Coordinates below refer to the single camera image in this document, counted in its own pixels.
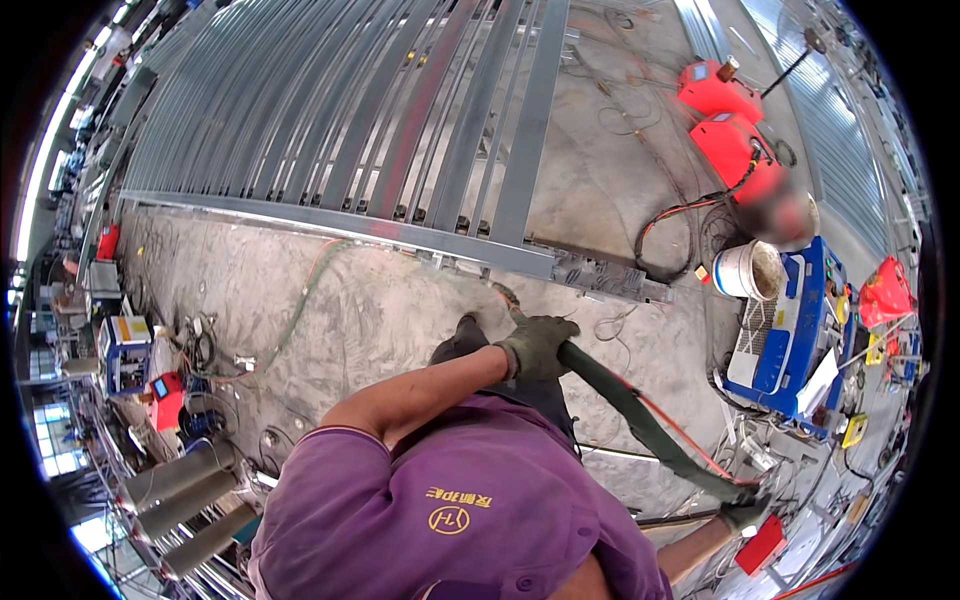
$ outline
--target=purple shirt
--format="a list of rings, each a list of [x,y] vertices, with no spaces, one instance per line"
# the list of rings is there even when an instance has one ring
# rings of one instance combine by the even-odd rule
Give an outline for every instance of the purple shirt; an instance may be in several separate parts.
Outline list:
[[[440,580],[540,599],[591,550],[615,596],[672,599],[653,543],[536,410],[472,396],[414,435],[395,460],[349,427],[297,443],[253,539],[258,599],[406,600]]]

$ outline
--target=gray cylinder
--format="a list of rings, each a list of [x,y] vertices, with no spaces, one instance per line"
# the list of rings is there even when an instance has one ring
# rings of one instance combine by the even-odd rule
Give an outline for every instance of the gray cylinder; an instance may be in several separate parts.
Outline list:
[[[214,500],[233,489],[233,473],[218,471],[186,490],[137,515],[132,535],[138,540],[154,541],[195,516]]]
[[[205,444],[201,449],[176,461],[157,465],[121,482],[117,492],[117,504],[128,511],[139,513],[152,507],[158,500],[166,500],[218,470],[232,468],[234,462],[236,455],[230,444],[217,442],[212,447]]]
[[[161,558],[161,572],[179,580],[201,563],[208,561],[214,554],[226,550],[232,542],[232,536],[256,518],[256,512],[247,504],[236,508],[206,526],[192,540],[187,540]]]

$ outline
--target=white bucket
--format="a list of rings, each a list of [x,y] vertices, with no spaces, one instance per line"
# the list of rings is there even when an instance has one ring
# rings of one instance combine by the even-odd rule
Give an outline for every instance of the white bucket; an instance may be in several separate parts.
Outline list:
[[[724,250],[713,259],[713,284],[727,296],[772,300],[785,277],[780,253],[759,240]]]

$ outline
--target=paper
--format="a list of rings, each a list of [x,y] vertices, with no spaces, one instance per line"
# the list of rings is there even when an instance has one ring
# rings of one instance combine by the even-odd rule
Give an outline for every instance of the paper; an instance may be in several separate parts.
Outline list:
[[[810,380],[797,392],[797,412],[808,417],[812,415],[814,409],[827,395],[830,384],[838,373],[840,371],[837,369],[836,353],[831,348],[817,365],[817,370],[810,376]]]

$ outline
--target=hand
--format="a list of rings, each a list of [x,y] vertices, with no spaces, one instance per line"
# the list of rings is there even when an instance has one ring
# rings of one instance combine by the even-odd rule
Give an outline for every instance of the hand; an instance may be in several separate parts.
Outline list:
[[[720,517],[735,536],[743,535],[743,530],[753,525],[757,527],[760,518],[766,513],[767,505],[770,504],[770,495],[767,494],[761,498],[754,498],[750,504],[730,504],[720,505]]]
[[[580,327],[561,317],[531,317],[518,323],[507,339],[494,343],[507,353],[503,380],[554,379],[570,371],[557,360],[557,350],[574,335],[580,335]]]

